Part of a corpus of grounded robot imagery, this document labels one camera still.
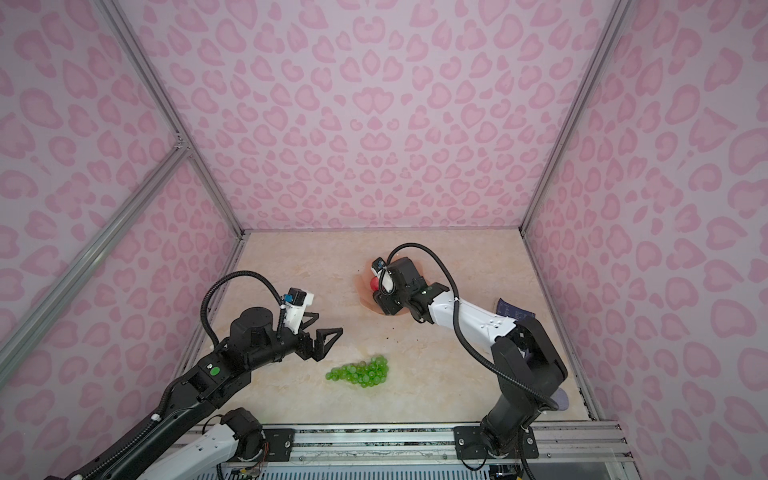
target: beige marble surface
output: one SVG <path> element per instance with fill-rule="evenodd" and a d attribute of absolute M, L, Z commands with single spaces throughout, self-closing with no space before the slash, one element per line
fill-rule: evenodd
<path fill-rule="evenodd" d="M 360 304 L 355 276 L 405 242 L 435 251 L 463 299 L 492 311 L 501 297 L 535 312 L 568 364 L 517 230 L 252 233 L 237 269 L 263 274 L 281 293 L 291 286 L 315 293 L 310 310 L 320 319 L 310 332 L 314 336 L 315 328 L 342 326 L 344 334 L 322 362 L 291 355 L 258 369 L 251 384 L 227 403 L 227 410 L 243 406 L 264 423 L 479 421 L 496 403 L 498 383 L 461 347 L 452 330 L 418 324 L 410 315 L 384 316 Z M 416 249 L 403 253 L 420 260 L 429 282 L 447 283 L 426 254 Z M 230 322 L 251 306 L 277 312 L 261 283 L 233 280 L 214 319 L 218 336 L 227 336 Z M 207 337 L 204 341 L 201 355 L 210 351 Z M 331 367 L 375 354 L 389 360 L 385 384 L 362 389 L 325 380 Z M 568 410 L 539 420 L 588 419 L 574 380 L 568 378 L 562 388 L 568 394 Z"/>

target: white arm segment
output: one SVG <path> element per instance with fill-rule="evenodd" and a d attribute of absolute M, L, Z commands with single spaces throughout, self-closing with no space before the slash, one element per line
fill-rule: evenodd
<path fill-rule="evenodd" d="M 429 314 L 437 325 L 453 329 L 453 301 L 453 292 L 449 290 L 430 303 Z M 504 336 L 515 328 L 515 319 L 495 315 L 465 300 L 459 301 L 462 307 L 458 309 L 458 323 L 462 333 L 467 340 L 488 353 L 497 336 Z"/>
<path fill-rule="evenodd" d="M 173 455 L 155 462 L 139 480 L 188 480 L 226 462 L 237 450 L 235 432 L 226 425 L 215 425 L 196 441 Z"/>
<path fill-rule="evenodd" d="M 306 297 L 304 298 L 304 304 L 302 306 L 296 306 L 286 302 L 285 326 L 290 328 L 293 335 L 296 335 L 299 332 L 299 326 L 301 325 L 301 319 L 304 318 L 304 312 L 306 312 L 308 306 L 312 305 L 313 300 L 315 300 L 315 294 L 306 292 Z"/>

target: black mounting plate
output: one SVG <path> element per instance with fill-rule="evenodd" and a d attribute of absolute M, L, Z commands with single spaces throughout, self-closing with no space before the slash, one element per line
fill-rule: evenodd
<path fill-rule="evenodd" d="M 266 454 L 268 462 L 288 462 L 293 450 L 293 429 L 264 429 L 266 442 L 270 445 Z"/>
<path fill-rule="evenodd" d="M 480 434 L 482 428 L 477 427 L 453 427 L 453 444 L 456 447 L 456 456 L 461 460 L 482 460 L 488 458 L 488 453 L 482 444 Z M 525 458 L 538 458 L 538 447 L 536 438 L 533 435 L 533 429 L 528 429 L 524 434 L 523 454 Z M 504 458 L 517 458 L 515 449 Z"/>

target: black motor joint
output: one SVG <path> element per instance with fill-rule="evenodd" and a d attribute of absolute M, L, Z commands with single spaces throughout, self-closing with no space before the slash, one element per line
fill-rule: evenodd
<path fill-rule="evenodd" d="M 384 260 L 380 257 L 371 265 L 375 271 L 384 269 Z M 395 315 L 403 307 L 407 308 L 414 320 L 419 323 L 434 323 L 429 315 L 429 304 L 440 293 L 450 289 L 441 283 L 428 285 L 424 277 L 408 257 L 399 258 L 388 266 L 386 272 L 392 279 L 392 291 L 384 292 L 381 288 L 373 293 L 373 301 L 386 315 Z"/>
<path fill-rule="evenodd" d="M 514 329 L 497 337 L 491 352 L 499 370 L 543 395 L 552 396 L 568 377 L 568 370 L 544 327 L 532 316 L 518 320 Z M 502 396 L 480 426 L 488 451 L 505 455 L 514 449 L 517 435 L 539 417 L 544 406 L 502 379 L 498 386 Z"/>

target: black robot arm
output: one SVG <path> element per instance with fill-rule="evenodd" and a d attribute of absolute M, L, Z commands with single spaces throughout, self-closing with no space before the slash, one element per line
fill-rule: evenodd
<path fill-rule="evenodd" d="M 253 370 L 294 352 L 302 359 L 320 361 L 343 329 L 318 329 L 315 340 L 300 328 L 294 334 L 283 326 L 281 333 L 278 338 L 268 309 L 243 311 L 231 323 L 230 336 L 170 383 L 154 412 L 66 480 L 135 480 L 184 433 L 247 386 Z"/>

